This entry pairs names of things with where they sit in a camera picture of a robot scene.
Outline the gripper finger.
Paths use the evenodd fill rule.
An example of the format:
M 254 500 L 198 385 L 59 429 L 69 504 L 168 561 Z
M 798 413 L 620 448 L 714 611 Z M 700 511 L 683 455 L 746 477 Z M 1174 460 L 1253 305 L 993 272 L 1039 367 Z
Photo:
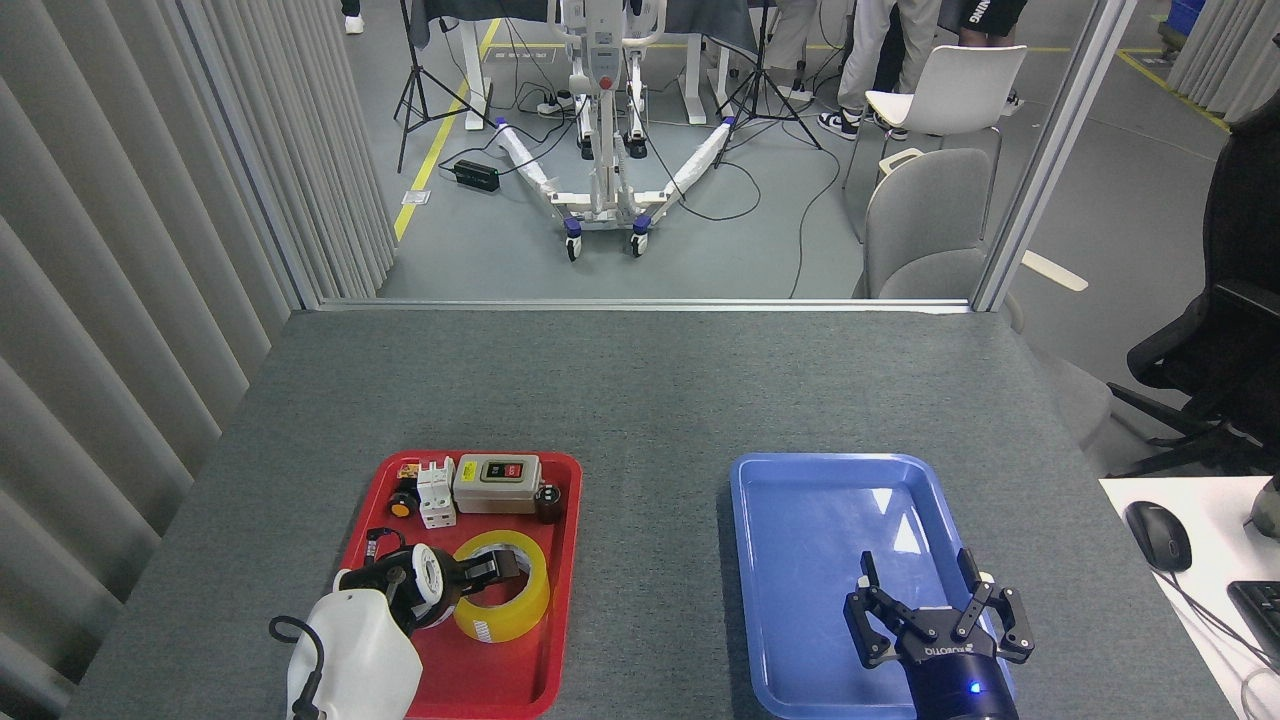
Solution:
M 929 644 L 936 642 L 936 629 L 925 625 L 920 612 L 908 607 L 881 589 L 873 552 L 861 551 L 856 588 L 846 596 L 844 618 L 864 669 L 874 669 L 884 661 L 897 659 L 891 653 L 893 642 L 887 635 L 876 632 L 869 616 L 877 618 L 895 638 L 902 632 Z
M 522 550 L 481 550 L 466 559 L 466 591 L 484 591 L 529 574 L 530 561 Z
M 969 642 L 979 616 L 987 609 L 993 609 L 1002 628 L 1002 634 L 995 641 L 995 657 L 1025 664 L 1036 650 L 1036 638 L 1020 592 L 1012 587 L 997 588 L 992 575 L 978 568 L 968 548 L 959 550 L 957 565 L 972 598 L 955 621 L 951 638 L 961 643 Z

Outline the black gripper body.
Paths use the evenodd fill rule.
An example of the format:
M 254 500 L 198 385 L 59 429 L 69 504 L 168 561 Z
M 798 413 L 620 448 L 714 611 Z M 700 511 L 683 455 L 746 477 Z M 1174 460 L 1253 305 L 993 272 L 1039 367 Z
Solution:
M 456 605 L 461 597 L 477 592 L 477 579 L 472 577 L 477 559 L 457 560 L 448 553 L 438 555 L 442 570 L 442 603 Z
M 925 643 L 902 635 L 895 644 L 919 719 L 1018 719 L 989 635 Z

